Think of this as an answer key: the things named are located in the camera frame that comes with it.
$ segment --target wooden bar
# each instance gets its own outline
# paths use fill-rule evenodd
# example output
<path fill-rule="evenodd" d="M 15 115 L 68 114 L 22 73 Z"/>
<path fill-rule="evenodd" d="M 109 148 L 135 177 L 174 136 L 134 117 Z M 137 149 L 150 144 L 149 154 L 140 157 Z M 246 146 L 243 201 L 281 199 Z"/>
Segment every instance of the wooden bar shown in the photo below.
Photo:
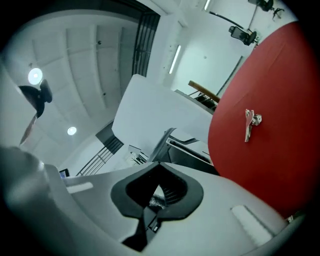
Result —
<path fill-rule="evenodd" d="M 209 91 L 206 88 L 202 87 L 200 84 L 190 80 L 188 85 L 193 87 L 193 88 L 195 88 L 196 90 L 198 90 L 199 92 L 203 93 L 204 95 L 208 96 L 210 99 L 212 99 L 216 103 L 219 103 L 220 98 L 217 95 L 215 95 L 214 93 L 212 93 L 211 91 Z"/>

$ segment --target white ceiling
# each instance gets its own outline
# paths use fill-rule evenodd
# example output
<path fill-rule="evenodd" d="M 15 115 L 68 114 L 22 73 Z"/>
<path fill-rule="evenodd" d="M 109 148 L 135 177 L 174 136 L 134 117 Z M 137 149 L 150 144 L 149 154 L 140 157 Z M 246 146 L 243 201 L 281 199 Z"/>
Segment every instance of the white ceiling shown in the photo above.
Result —
<path fill-rule="evenodd" d="M 23 149 L 59 166 L 114 119 L 131 78 L 137 27 L 119 14 L 72 10 L 33 20 L 12 37 L 2 53 L 12 80 L 30 85 L 32 64 L 53 93 Z M 73 136 L 67 134 L 71 126 L 77 128 Z"/>

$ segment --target red round board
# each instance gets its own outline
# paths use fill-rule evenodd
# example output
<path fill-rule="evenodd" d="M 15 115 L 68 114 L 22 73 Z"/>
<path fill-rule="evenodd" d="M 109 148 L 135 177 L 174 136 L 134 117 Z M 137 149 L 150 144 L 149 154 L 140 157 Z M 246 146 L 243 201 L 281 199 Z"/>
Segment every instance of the red round board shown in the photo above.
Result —
<path fill-rule="evenodd" d="M 245 142 L 246 109 L 262 115 Z M 320 165 L 320 75 L 299 24 L 267 37 L 226 89 L 208 147 L 221 176 L 288 217 L 312 198 Z"/>

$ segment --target metal railing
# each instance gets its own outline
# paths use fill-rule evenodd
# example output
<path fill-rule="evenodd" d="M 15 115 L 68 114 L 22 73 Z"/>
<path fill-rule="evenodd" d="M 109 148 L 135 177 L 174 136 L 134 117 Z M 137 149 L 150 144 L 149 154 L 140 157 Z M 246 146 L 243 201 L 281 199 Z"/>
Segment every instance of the metal railing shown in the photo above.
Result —
<path fill-rule="evenodd" d="M 155 38 L 160 15 L 148 11 L 141 15 L 137 29 L 132 63 L 132 75 L 147 76 L 152 44 Z"/>
<path fill-rule="evenodd" d="M 90 161 L 77 173 L 76 176 L 95 175 L 102 166 L 113 156 L 106 147 L 103 147 Z"/>

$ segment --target white wall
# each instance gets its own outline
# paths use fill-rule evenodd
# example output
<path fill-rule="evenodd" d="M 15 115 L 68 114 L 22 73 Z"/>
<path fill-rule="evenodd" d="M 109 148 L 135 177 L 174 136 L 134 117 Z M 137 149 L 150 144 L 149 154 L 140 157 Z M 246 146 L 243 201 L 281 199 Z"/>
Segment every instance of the white wall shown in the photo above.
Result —
<path fill-rule="evenodd" d="M 95 135 L 89 137 L 59 166 L 59 171 L 67 168 L 70 176 L 77 175 L 103 147 L 104 145 Z"/>
<path fill-rule="evenodd" d="M 164 82 L 174 59 L 181 31 L 182 26 L 178 22 L 178 15 L 170 14 L 160 17 L 146 73 L 150 81 L 156 84 Z"/>
<path fill-rule="evenodd" d="M 208 143 L 211 119 L 210 113 L 192 101 L 136 74 L 124 93 L 112 131 L 124 144 L 149 156 L 169 128 Z"/>
<path fill-rule="evenodd" d="M 186 16 L 189 27 L 182 29 L 178 41 L 180 55 L 164 84 L 190 94 L 195 90 L 188 82 L 193 80 L 217 93 L 250 48 L 230 36 L 231 24 L 224 19 L 198 9 L 189 10 Z"/>
<path fill-rule="evenodd" d="M 245 29 L 249 28 L 255 9 L 256 5 L 248 0 L 211 0 L 208 8 L 209 11 L 222 15 Z"/>

